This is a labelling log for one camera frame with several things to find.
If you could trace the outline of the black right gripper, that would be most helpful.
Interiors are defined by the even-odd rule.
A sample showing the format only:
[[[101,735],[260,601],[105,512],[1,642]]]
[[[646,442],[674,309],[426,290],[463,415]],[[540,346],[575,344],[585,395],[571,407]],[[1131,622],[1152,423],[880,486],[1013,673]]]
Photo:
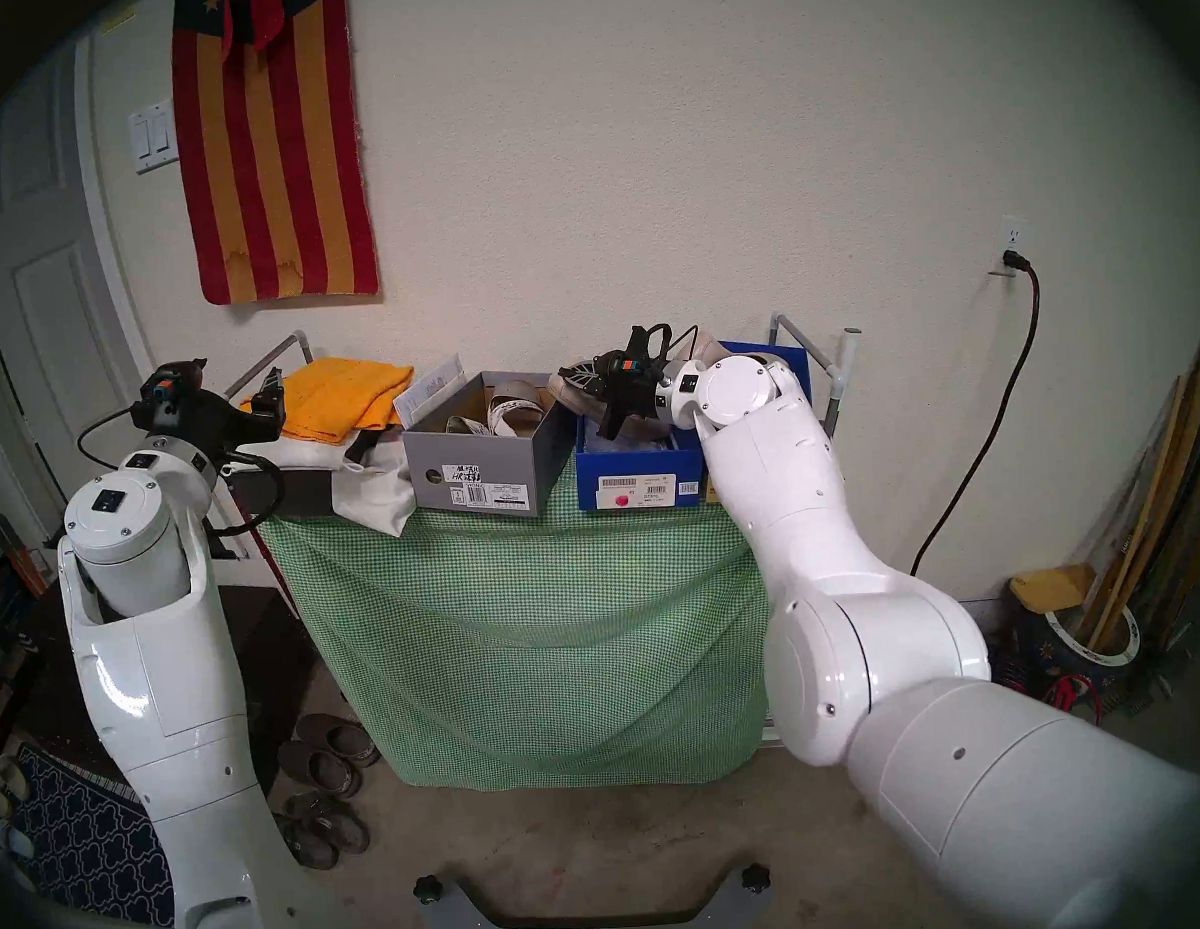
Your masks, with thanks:
[[[617,440],[628,418],[656,420],[656,395],[666,362],[665,353],[647,356],[644,352],[636,354],[620,349],[565,367],[569,385],[581,391],[602,390],[606,408],[598,424],[599,439]]]

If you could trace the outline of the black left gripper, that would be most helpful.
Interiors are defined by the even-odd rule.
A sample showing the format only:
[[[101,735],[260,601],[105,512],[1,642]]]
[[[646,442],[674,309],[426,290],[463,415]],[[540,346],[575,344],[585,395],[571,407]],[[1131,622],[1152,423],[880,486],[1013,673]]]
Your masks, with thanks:
[[[258,412],[240,410],[206,389],[191,390],[174,402],[142,398],[132,404],[137,428],[151,436],[185,440],[208,458],[224,461],[241,445],[278,440],[286,424],[286,386],[280,367],[270,367],[252,397]]]

